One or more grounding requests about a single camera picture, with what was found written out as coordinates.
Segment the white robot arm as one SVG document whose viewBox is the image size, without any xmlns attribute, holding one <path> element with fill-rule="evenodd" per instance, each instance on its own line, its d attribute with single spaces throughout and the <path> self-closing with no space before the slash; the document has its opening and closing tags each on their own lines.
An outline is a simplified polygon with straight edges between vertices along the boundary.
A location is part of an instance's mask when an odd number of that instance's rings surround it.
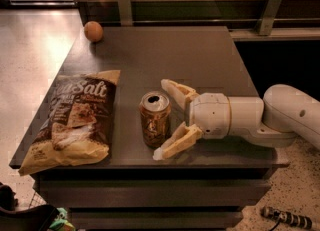
<svg viewBox="0 0 320 231">
<path fill-rule="evenodd" d="M 320 148 L 320 101 L 289 85 L 278 84 L 259 97 L 227 97 L 222 93 L 198 94 L 195 89 L 169 79 L 161 86 L 188 112 L 171 138 L 154 151 L 165 160 L 203 139 L 238 136 L 264 147 L 287 147 L 301 136 Z"/>
</svg>

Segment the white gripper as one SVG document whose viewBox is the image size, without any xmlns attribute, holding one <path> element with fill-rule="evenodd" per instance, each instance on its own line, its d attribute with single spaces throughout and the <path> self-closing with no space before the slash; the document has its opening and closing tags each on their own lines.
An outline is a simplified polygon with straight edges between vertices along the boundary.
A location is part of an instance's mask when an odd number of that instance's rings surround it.
<svg viewBox="0 0 320 231">
<path fill-rule="evenodd" d="M 222 139 L 231 125 L 229 99 L 222 93 L 204 93 L 170 79 L 162 79 L 161 87 L 185 110 L 190 103 L 189 124 L 182 122 L 159 148 L 154 151 L 156 161 L 169 159 L 192 147 L 202 137 Z"/>
</svg>

